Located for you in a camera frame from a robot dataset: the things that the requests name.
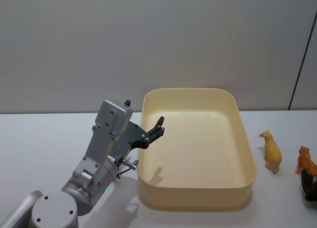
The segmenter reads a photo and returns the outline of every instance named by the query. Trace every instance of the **yellow toy horse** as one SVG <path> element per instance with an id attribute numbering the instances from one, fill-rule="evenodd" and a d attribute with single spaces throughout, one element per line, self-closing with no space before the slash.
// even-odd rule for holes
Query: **yellow toy horse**
<path id="1" fill-rule="evenodd" d="M 282 154 L 278 148 L 276 142 L 273 139 L 272 134 L 269 130 L 260 134 L 260 137 L 264 137 L 265 140 L 265 150 L 264 150 L 264 159 L 265 166 L 273 171 L 276 174 L 279 171 L 279 164 L 282 161 Z"/>

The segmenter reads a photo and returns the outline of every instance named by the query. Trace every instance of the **orange toy animal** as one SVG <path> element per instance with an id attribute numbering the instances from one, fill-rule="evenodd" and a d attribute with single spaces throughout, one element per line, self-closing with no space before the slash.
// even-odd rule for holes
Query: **orange toy animal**
<path id="1" fill-rule="evenodd" d="M 309 148 L 301 146 L 298 156 L 298 164 L 295 173 L 300 174 L 302 170 L 310 176 L 317 176 L 317 165 L 311 161 L 311 156 L 309 154 Z"/>

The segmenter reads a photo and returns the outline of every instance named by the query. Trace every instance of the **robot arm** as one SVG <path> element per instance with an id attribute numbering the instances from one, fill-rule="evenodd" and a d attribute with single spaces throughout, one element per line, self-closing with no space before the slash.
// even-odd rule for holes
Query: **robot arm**
<path id="1" fill-rule="evenodd" d="M 146 132 L 130 122 L 131 116 L 130 101 L 104 101 L 85 156 L 61 191 L 45 196 L 33 192 L 8 215 L 0 228 L 77 228 L 78 216 L 89 213 L 110 183 L 120 178 L 120 165 L 129 167 L 128 170 L 136 169 L 138 161 L 125 160 L 129 152 L 133 148 L 148 148 L 164 134 L 163 117 Z"/>

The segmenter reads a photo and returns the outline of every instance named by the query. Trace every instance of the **white table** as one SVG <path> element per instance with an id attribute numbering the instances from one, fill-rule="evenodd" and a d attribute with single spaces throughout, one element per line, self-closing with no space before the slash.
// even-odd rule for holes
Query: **white table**
<path id="1" fill-rule="evenodd" d="M 238 212 L 154 211 L 137 196 L 137 174 L 111 184 L 81 228 L 315 228 L 317 205 L 303 199 L 295 174 L 301 145 L 317 161 L 317 111 L 241 112 L 258 177 L 248 207 Z M 28 193 L 60 189 L 87 149 L 96 114 L 0 115 L 0 220 Z M 132 121 L 139 123 L 141 113 Z M 283 153 L 278 174 L 264 167 L 259 133 L 270 129 Z M 137 157 L 137 150 L 130 153 Z"/>

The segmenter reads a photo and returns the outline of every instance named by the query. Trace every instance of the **toy animal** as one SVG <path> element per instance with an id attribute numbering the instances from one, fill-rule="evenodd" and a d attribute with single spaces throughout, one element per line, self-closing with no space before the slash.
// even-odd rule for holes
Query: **toy animal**
<path id="1" fill-rule="evenodd" d="M 300 174 L 302 170 L 306 170 L 310 176 L 317 176 L 317 165 L 311 160 L 309 148 L 301 146 L 297 161 L 298 163 L 295 173 Z"/>
<path id="2" fill-rule="evenodd" d="M 317 201 L 317 183 L 316 177 L 312 177 L 306 170 L 301 171 L 302 187 L 307 201 Z"/>
<path id="3" fill-rule="evenodd" d="M 282 161 L 282 153 L 269 130 L 261 133 L 260 137 L 263 137 L 265 140 L 265 150 L 263 154 L 265 166 L 276 174 L 279 171 L 279 164 Z"/>

